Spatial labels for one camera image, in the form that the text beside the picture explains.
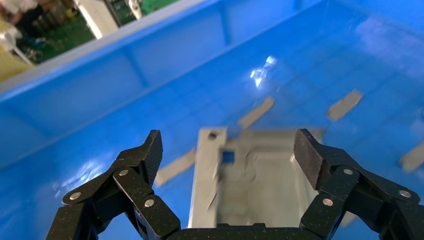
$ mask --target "metal part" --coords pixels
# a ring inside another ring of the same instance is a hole
[[[350,169],[345,169],[345,170],[343,170],[343,172],[344,172],[345,174],[347,174],[347,175],[352,175],[352,174],[354,174],[354,172],[353,172],[352,170],[350,170]]]
[[[155,203],[155,201],[153,199],[149,199],[149,200],[144,202],[144,206],[146,208],[149,208],[149,207],[153,206],[154,203]]]
[[[119,18],[114,16],[108,0],[75,0],[75,4],[96,39],[118,30]]]
[[[405,198],[410,198],[410,197],[412,197],[412,196],[411,196],[411,194],[410,194],[409,192],[404,191],[404,190],[400,190],[400,191],[399,191],[399,193],[400,193],[400,195],[404,196]]]
[[[324,134],[323,129],[312,132],[318,139]],[[318,193],[294,160],[295,136],[296,129],[243,130],[235,136],[231,129],[202,128],[188,227],[257,222],[298,227]],[[224,155],[231,155],[232,162],[225,162]]]
[[[75,199],[77,199],[77,198],[79,198],[81,196],[81,192],[75,192],[75,193],[73,193],[70,197],[69,197],[69,199],[70,200],[75,200]]]
[[[129,7],[129,9],[131,9],[131,12],[134,15],[135,19],[139,20],[142,18],[142,7],[140,6],[138,0],[125,0],[125,3]]]
[[[122,171],[119,172],[119,175],[125,176],[125,175],[127,175],[127,173],[128,173],[128,170],[122,170]]]
[[[422,125],[422,120],[416,120],[418,125]],[[424,164],[424,141],[410,150],[407,154],[402,156],[400,163],[402,164],[403,170],[410,173],[417,170]]]
[[[331,201],[330,199],[328,199],[328,198],[324,198],[324,200],[322,200],[322,202],[325,204],[325,205],[327,205],[327,206],[332,206],[333,205],[333,201]]]
[[[196,161],[196,151],[193,148],[183,156],[175,159],[170,164],[162,167],[156,174],[154,180],[154,185],[160,187],[167,183],[169,180],[177,176],[178,174],[184,172],[191,166],[195,164]]]
[[[359,101],[362,99],[363,94],[358,90],[354,89],[348,95],[340,99],[338,102],[333,104],[327,111],[327,116],[333,122],[343,118],[348,112],[350,112]]]

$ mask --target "blue plastic bin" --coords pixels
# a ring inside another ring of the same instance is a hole
[[[324,143],[424,197],[422,0],[181,0],[0,84],[0,238],[44,239],[62,196],[160,129],[165,166],[203,126],[325,127]],[[277,60],[259,84],[251,73]],[[364,94],[345,117],[328,108]],[[193,169],[155,189],[187,226]],[[137,239],[120,216],[101,239]],[[376,239],[360,220],[335,239]]]

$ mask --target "metal strip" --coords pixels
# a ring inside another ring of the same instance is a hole
[[[218,178],[215,169],[221,162],[221,148],[227,141],[227,129],[201,129],[197,142],[189,228],[217,226]]]
[[[238,124],[243,128],[247,129],[250,127],[254,122],[256,122],[262,115],[264,115],[274,104],[274,99],[272,97],[267,97],[261,105],[259,105],[257,108],[253,109],[251,112],[249,112],[246,116],[242,117]]]
[[[195,161],[196,151],[192,149],[184,156],[174,160],[164,168],[160,169],[156,174],[156,178],[154,179],[154,185],[156,187],[164,185],[178,174],[190,168],[193,164],[195,164]]]
[[[402,164],[403,170],[410,173],[418,169],[424,163],[424,141],[421,142],[418,146],[413,148],[407,154],[405,154],[401,159],[400,163]]]
[[[363,94],[354,89],[352,92],[350,92],[348,95],[346,95],[344,98],[336,102],[328,109],[328,118],[333,122],[343,118],[343,116],[345,116],[350,110],[358,105],[362,97]]]

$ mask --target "small metal piece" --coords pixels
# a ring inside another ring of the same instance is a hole
[[[153,201],[153,199],[149,199],[146,202],[144,202],[144,206],[146,208],[153,206],[153,204],[155,203],[155,201]]]
[[[343,170],[343,172],[344,172],[345,174],[347,174],[347,175],[352,175],[352,174],[354,174],[354,172],[353,172],[352,170],[350,170],[350,169],[345,169],[345,170]]]
[[[356,107],[359,101],[362,99],[363,94],[358,90],[354,89],[344,98],[333,104],[327,111],[327,116],[333,122],[337,122],[343,118],[348,112]]]
[[[128,170],[122,170],[119,172],[119,176],[125,176],[127,175],[127,173],[128,173]]]
[[[400,159],[403,170],[411,173],[424,164],[424,141]]]
[[[330,200],[330,199],[328,199],[328,198],[324,198],[324,199],[322,200],[322,202],[323,202],[325,205],[329,206],[329,207],[331,207],[331,206],[333,205],[333,201],[331,201],[331,200]]]
[[[156,178],[154,179],[154,184],[156,187],[160,187],[167,183],[169,180],[173,179],[178,174],[184,172],[196,162],[196,151],[193,148],[183,156],[175,159],[170,164],[163,167],[161,170],[157,171]]]
[[[77,199],[77,198],[79,198],[81,196],[81,192],[79,192],[79,191],[77,191],[77,192],[74,192],[70,197],[69,197],[69,199],[70,200],[75,200],[75,199]]]
[[[404,190],[400,190],[400,191],[399,191],[399,193],[400,193],[400,195],[404,196],[405,198],[410,198],[410,197],[412,197],[412,196],[411,196],[411,194],[410,194],[409,192],[404,191]]]

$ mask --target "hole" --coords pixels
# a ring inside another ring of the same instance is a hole
[[[207,136],[207,139],[213,141],[213,140],[217,139],[217,137],[218,137],[218,133],[217,132],[214,132],[214,131],[211,131],[209,133],[209,135]]]
[[[222,163],[223,164],[234,164],[234,152],[233,151],[223,151],[222,152]]]

